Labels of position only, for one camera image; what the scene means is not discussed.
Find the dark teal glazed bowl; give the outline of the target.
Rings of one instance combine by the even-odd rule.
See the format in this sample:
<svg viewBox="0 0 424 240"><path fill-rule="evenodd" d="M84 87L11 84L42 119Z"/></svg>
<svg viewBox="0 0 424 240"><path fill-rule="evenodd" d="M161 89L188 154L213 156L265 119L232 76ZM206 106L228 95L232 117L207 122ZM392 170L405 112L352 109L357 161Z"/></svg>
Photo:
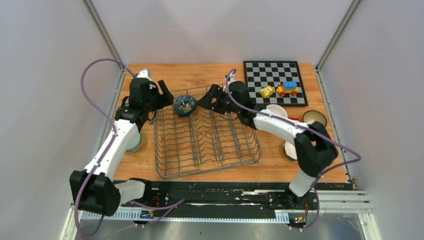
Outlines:
<svg viewBox="0 0 424 240"><path fill-rule="evenodd" d="M186 117L193 113L198 106L198 101L189 94L181 94L173 100L173 109L178 117Z"/></svg>

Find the blue floral white bowl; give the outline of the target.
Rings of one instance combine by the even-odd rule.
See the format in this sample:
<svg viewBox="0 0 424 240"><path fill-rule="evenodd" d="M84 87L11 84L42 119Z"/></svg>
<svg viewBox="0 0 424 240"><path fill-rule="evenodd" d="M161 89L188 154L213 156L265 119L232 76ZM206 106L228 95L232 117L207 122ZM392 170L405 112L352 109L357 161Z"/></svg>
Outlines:
<svg viewBox="0 0 424 240"><path fill-rule="evenodd" d="M116 111L115 111L115 113L114 113L114 116L113 116L113 119L117 119L117 115L118 115L118 113L119 113L119 110L121 109L121 107L118 107L117 109L116 109Z"/></svg>

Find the grey wire dish rack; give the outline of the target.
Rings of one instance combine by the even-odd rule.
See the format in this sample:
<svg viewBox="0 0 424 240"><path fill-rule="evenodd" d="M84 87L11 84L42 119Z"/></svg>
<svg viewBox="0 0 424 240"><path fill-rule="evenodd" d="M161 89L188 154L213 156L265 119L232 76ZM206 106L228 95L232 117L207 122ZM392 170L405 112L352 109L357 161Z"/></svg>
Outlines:
<svg viewBox="0 0 424 240"><path fill-rule="evenodd" d="M255 130L225 115L198 106L177 116L173 106L156 112L155 170L163 180L254 165L262 157Z"/></svg>

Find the pale green bowl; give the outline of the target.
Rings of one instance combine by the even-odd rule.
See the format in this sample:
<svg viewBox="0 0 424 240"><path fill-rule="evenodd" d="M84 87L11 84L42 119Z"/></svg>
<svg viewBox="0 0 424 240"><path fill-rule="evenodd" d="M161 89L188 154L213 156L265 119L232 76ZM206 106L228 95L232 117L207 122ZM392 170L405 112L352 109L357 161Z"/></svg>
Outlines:
<svg viewBox="0 0 424 240"><path fill-rule="evenodd" d="M125 150L126 153L132 153L137 151L142 143L142 134L138 133L127 145L127 148Z"/></svg>

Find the beige speckled bowl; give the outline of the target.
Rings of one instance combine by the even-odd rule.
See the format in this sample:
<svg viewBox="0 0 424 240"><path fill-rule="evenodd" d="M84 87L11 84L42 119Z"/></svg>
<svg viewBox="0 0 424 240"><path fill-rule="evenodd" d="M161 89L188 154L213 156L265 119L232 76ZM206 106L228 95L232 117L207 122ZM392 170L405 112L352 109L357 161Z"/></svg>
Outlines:
<svg viewBox="0 0 424 240"><path fill-rule="evenodd" d="M268 110L270 110L272 113L274 113L275 115L287 118L288 117L288 113L287 111L280 105L277 104L269 104L266 106L266 108Z"/></svg>

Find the dark blue white bowl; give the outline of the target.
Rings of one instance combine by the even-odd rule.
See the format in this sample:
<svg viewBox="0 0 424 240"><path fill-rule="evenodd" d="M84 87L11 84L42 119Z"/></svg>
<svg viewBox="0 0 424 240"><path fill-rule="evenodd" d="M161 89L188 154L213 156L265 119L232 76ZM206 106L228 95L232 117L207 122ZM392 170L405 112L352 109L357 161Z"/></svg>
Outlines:
<svg viewBox="0 0 424 240"><path fill-rule="evenodd" d="M286 141L284 143L283 153L290 161L292 161L292 162L298 161L296 148L290 142Z"/></svg>

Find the black striped bowl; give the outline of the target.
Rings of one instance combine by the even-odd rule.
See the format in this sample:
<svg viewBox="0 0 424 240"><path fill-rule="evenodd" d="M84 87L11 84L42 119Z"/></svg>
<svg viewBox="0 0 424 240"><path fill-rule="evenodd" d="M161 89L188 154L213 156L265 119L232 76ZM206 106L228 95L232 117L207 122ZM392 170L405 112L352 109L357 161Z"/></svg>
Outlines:
<svg viewBox="0 0 424 240"><path fill-rule="evenodd" d="M320 111L317 110L308 110L302 116L302 122L307 124L312 124L314 122L319 122L323 124L324 127L328 125L327 117Z"/></svg>

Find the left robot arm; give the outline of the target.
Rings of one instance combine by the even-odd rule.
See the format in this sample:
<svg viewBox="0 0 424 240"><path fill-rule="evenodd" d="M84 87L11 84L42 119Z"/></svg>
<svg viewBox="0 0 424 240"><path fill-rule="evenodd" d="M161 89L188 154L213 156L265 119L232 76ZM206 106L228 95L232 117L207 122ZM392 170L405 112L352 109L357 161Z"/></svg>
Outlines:
<svg viewBox="0 0 424 240"><path fill-rule="evenodd" d="M116 111L106 142L83 170L75 170L69 177L78 210L110 217L129 201L135 200L142 207L152 203L153 193L148 189L147 180L131 178L114 183L114 176L129 144L150 120L149 114L171 106L173 102L174 96L164 80L132 79L129 95L123 98Z"/></svg>

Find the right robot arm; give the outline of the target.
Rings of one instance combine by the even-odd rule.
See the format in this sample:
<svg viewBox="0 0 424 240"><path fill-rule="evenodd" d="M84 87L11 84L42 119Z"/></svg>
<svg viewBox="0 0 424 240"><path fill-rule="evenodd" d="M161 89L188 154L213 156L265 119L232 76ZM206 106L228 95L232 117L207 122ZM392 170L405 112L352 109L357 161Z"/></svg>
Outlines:
<svg viewBox="0 0 424 240"><path fill-rule="evenodd" d="M305 203L305 194L319 174L338 156L334 141L322 123L294 121L271 110L269 105L253 103L248 87L242 81L234 81L225 87L212 84L197 104L219 114L235 113L243 125L271 133L294 146L299 171L285 195L286 204L292 209Z"/></svg>

